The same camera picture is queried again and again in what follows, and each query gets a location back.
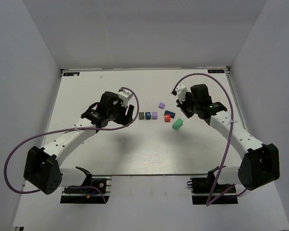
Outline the olive wooden cube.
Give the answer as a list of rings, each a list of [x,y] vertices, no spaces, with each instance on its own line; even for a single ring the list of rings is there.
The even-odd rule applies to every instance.
[[[139,119],[144,120],[145,119],[145,113],[144,112],[139,112]]]

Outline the long dark blue block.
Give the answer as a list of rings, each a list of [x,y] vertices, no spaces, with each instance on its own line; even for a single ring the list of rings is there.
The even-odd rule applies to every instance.
[[[172,111],[165,110],[164,115],[170,115],[171,118],[175,118],[175,113]]]

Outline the green wooden block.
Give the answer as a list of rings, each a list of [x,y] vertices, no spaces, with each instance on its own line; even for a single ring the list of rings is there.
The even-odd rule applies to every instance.
[[[174,130],[178,130],[182,125],[183,125],[184,121],[180,118],[178,118],[172,125],[172,128]]]

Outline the small dark blue cube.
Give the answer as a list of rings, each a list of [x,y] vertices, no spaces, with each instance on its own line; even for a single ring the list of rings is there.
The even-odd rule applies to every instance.
[[[151,113],[150,112],[145,112],[145,119],[150,120],[151,119]]]

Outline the purple wooden cube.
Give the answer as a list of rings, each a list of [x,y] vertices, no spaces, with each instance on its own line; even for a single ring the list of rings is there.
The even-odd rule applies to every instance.
[[[164,103],[160,103],[158,107],[159,107],[160,109],[164,109],[165,104],[164,104]]]
[[[153,120],[156,120],[158,118],[158,113],[157,112],[152,112],[151,117]]]

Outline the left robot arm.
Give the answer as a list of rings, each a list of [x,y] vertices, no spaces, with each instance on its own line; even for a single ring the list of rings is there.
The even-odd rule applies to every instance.
[[[121,88],[117,93],[106,91],[81,114],[73,128],[62,133],[54,141],[41,148],[32,147],[27,154],[24,178],[46,195],[59,187],[76,187],[89,190],[92,174],[82,168],[62,168],[65,159],[88,138],[101,130],[107,130],[109,122],[124,128],[132,122],[134,97],[131,90]]]

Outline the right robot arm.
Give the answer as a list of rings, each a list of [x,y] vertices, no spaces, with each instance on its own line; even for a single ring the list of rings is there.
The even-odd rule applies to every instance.
[[[220,102],[213,102],[205,84],[190,89],[179,84],[173,91],[178,97],[177,107],[188,118],[197,115],[224,138],[231,140],[232,147],[242,162],[238,167],[223,167],[208,172],[208,180],[217,185],[239,184],[252,191],[279,179],[279,151],[274,144],[264,144],[250,135],[231,119],[231,114]]]

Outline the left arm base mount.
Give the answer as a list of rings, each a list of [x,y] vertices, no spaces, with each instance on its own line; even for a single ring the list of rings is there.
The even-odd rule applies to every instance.
[[[111,195],[111,176],[93,176],[89,188],[65,187],[61,193],[61,204],[99,205],[106,204]]]

